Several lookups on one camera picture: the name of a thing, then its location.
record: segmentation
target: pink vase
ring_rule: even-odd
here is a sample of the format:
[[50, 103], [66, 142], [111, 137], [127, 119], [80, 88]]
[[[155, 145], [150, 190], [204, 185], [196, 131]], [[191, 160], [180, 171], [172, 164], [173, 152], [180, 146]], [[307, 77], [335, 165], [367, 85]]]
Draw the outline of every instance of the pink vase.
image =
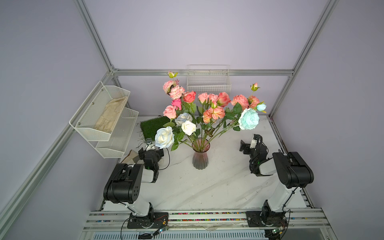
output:
[[193, 150], [195, 151], [195, 154], [192, 158], [192, 164], [195, 168], [200, 170], [208, 166], [207, 151], [210, 147], [210, 143], [208, 143], [208, 140], [205, 140], [205, 146], [202, 148], [202, 140], [202, 138], [196, 140], [196, 146], [195, 144], [192, 144]]

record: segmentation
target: marble table surface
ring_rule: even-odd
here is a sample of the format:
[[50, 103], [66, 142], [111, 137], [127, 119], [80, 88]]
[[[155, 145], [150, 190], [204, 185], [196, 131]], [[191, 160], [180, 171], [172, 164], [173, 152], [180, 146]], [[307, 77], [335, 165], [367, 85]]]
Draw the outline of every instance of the marble table surface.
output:
[[[154, 117], [138, 117], [137, 123]], [[127, 151], [138, 150], [142, 139], [139, 125], [136, 123]], [[170, 151], [170, 164], [159, 171], [156, 183], [142, 183], [140, 195], [151, 202], [156, 210], [226, 210], [261, 208], [266, 199], [274, 192], [279, 179], [275, 173], [268, 177], [257, 177], [250, 173], [249, 155], [239, 151], [240, 140], [250, 143], [253, 134], [260, 134], [269, 149], [268, 157], [277, 152], [279, 144], [266, 116], [260, 116], [258, 126], [253, 130], [230, 130], [211, 142], [208, 151], [207, 168], [198, 170], [192, 165], [194, 151], [181, 144]], [[159, 167], [165, 168], [169, 157], [164, 149], [164, 157]], [[126, 210], [115, 206], [111, 210]], [[287, 208], [305, 208], [303, 198], [295, 194]]]

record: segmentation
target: bouquet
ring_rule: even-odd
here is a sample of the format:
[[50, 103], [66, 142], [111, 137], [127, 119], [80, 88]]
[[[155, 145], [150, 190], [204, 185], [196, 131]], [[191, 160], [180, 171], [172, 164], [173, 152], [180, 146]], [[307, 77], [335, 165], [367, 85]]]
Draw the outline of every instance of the bouquet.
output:
[[[251, 85], [249, 98], [237, 95], [231, 100], [225, 92], [219, 95], [202, 93], [197, 96], [197, 106], [194, 103], [196, 92], [185, 92], [178, 79], [174, 80], [177, 73], [168, 72], [168, 75], [171, 80], [164, 83], [163, 90], [172, 99], [172, 104], [163, 112], [170, 122], [155, 136], [155, 146], [160, 149], [172, 145], [173, 151], [180, 144], [186, 144], [196, 152], [204, 152], [213, 139], [230, 129], [254, 129], [259, 122], [257, 111], [266, 113], [264, 101], [260, 102], [253, 95], [259, 89], [257, 83]], [[232, 110], [226, 107], [229, 103], [233, 105]]]

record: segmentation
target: white rose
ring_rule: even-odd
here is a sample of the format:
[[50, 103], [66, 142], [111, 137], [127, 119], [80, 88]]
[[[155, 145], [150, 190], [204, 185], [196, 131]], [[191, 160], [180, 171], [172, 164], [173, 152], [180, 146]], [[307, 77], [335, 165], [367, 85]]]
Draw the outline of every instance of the white rose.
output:
[[172, 133], [171, 127], [163, 127], [156, 132], [155, 146], [160, 149], [169, 147], [174, 141], [175, 135]]
[[194, 131], [196, 131], [196, 124], [194, 124], [191, 121], [186, 120], [181, 125], [181, 129], [183, 130], [183, 132], [185, 132], [185, 134], [190, 136]]
[[181, 126], [185, 121], [192, 121], [192, 116], [189, 113], [182, 113], [176, 119], [176, 126]]

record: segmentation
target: rose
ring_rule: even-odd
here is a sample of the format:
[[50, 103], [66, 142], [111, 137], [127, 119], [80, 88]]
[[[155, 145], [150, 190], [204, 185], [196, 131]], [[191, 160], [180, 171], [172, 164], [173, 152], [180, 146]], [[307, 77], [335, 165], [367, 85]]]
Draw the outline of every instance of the rose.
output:
[[174, 77], [176, 77], [177, 74], [178, 74], [178, 73], [173, 73], [173, 72], [171, 72], [171, 71], [168, 72], [168, 76], [169, 76], [170, 78], [174, 78]]
[[175, 141], [175, 134], [171, 127], [160, 128], [155, 135], [155, 146], [160, 149], [169, 147]]
[[259, 115], [251, 108], [245, 109], [239, 118], [239, 127], [242, 130], [254, 129], [259, 124]]
[[178, 107], [178, 110], [181, 110], [181, 99], [176, 99], [172, 101], [172, 106]]
[[163, 116], [167, 116], [169, 119], [176, 118], [176, 106], [169, 105], [163, 112]]
[[176, 86], [170, 90], [169, 96], [172, 98], [172, 100], [175, 100], [175, 99], [181, 98], [184, 91], [185, 89], [183, 87]]
[[231, 101], [231, 104], [235, 106], [236, 103], [240, 103], [241, 108], [243, 110], [248, 108], [248, 106], [249, 106], [248, 99], [246, 97], [244, 97], [243, 95], [241, 95], [241, 94], [233, 97], [233, 100]]
[[181, 126], [185, 121], [192, 121], [192, 116], [189, 113], [182, 113], [176, 119], [176, 126]]
[[255, 96], [249, 96], [248, 102], [250, 103], [251, 108], [255, 108], [258, 103], [260, 103], [260, 100]]
[[208, 102], [209, 95], [207, 93], [199, 94], [199, 101], [200, 103]]
[[257, 87], [257, 83], [252, 84], [252, 86], [251, 86], [251, 90], [252, 90], [252, 91], [256, 91], [257, 89], [259, 89], [259, 88]]
[[212, 108], [217, 108], [217, 102], [212, 101], [212, 103], [211, 103], [211, 107], [212, 107]]
[[173, 88], [173, 87], [176, 87], [177, 85], [179, 85], [179, 81], [178, 80], [169, 80], [168, 82], [164, 83], [163, 85], [163, 90], [166, 94], [169, 95], [170, 93], [170, 90]]
[[218, 99], [218, 95], [215, 95], [215, 94], [213, 94], [213, 93], [211, 93], [211, 94], [209, 94], [209, 100], [210, 101], [215, 101], [215, 102], [217, 102], [217, 99]]
[[262, 104], [259, 104], [256, 106], [256, 109], [260, 112], [264, 112], [264, 110], [266, 109], [266, 105], [265, 103], [262, 103]]
[[210, 109], [206, 110], [203, 113], [203, 121], [204, 121], [204, 123], [209, 123], [211, 121], [212, 113], [213, 112], [214, 112], [213, 108], [210, 108]]
[[185, 132], [185, 134], [190, 136], [194, 131], [196, 131], [196, 124], [187, 120], [181, 124], [181, 129]]
[[184, 93], [183, 101], [186, 103], [192, 103], [195, 100], [196, 92], [186, 92]]
[[222, 107], [217, 107], [214, 109], [212, 113], [212, 118], [217, 120], [219, 118], [223, 118], [225, 116], [225, 111]]
[[229, 95], [226, 92], [219, 93], [217, 104], [221, 107], [225, 107], [231, 102], [231, 99], [229, 98]]

